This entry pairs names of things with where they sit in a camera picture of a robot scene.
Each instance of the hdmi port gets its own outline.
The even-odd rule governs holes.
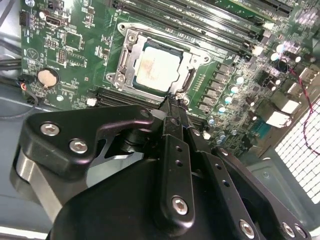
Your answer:
[[[45,21],[48,24],[52,24],[52,25],[55,25],[55,26],[58,26],[58,27],[61,25],[61,21],[59,19],[56,19],[56,18],[51,17],[51,16],[46,16]]]

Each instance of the cpu socket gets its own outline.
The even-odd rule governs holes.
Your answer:
[[[118,30],[125,38],[117,71],[106,79],[120,91],[161,102],[187,92],[199,66],[211,60],[202,49],[140,23],[120,23]]]

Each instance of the motherboard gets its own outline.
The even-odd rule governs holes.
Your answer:
[[[22,73],[59,110],[167,95],[236,155],[319,81],[320,0],[21,0]]]

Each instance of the white ventilation grille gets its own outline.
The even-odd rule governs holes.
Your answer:
[[[314,113],[308,120],[306,137],[311,148],[320,152],[320,99],[313,105]],[[309,113],[292,128],[275,148],[285,165],[305,190],[311,200],[320,202],[320,156],[305,144],[303,128]]]

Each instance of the screw hole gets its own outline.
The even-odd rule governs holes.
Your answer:
[[[223,180],[222,182],[223,182],[223,184],[224,184],[227,188],[230,187],[230,184],[229,184],[226,180]]]
[[[222,167],[221,167],[219,164],[215,164],[215,167],[216,167],[217,169],[219,169],[219,170],[222,169]]]
[[[176,149],[178,152],[180,152],[180,153],[182,152],[182,149],[181,149],[181,147],[179,147],[179,146],[176,146],[175,149]]]
[[[176,161],[175,161],[175,164],[176,164],[178,167],[182,167],[182,166],[183,166],[183,163],[182,163],[180,160],[176,160]]]
[[[174,125],[179,126],[179,121],[175,118],[171,118],[170,120]]]

